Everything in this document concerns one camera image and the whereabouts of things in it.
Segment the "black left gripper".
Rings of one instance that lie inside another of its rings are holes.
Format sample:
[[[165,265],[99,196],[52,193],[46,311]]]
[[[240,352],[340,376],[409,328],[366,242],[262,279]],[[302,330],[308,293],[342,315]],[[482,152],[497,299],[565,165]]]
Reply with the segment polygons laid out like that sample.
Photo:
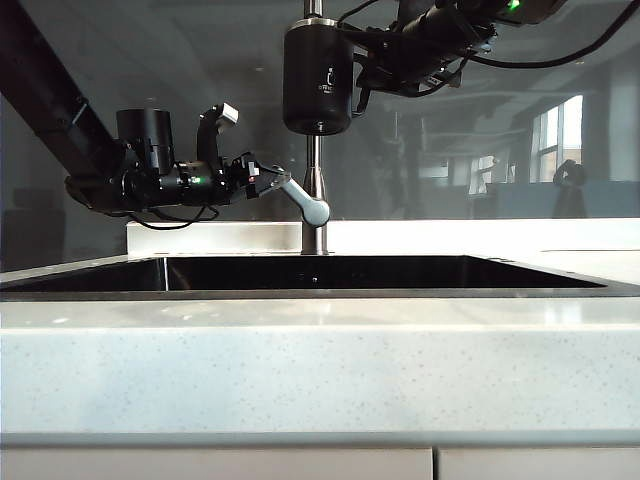
[[[256,165],[261,174],[253,173]],[[245,152],[231,161],[222,163],[226,185],[226,203],[259,198],[282,188],[291,180],[291,175],[278,165],[256,162],[255,155]]]

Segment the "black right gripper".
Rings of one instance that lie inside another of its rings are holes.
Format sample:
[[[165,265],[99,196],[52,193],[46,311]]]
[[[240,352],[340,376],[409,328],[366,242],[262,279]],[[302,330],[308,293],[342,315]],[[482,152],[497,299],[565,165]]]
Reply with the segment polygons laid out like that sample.
[[[486,1],[401,1],[389,30],[344,25],[354,45],[385,56],[385,70],[360,60],[356,85],[371,91],[420,96],[420,84],[450,63],[478,53],[495,28]]]

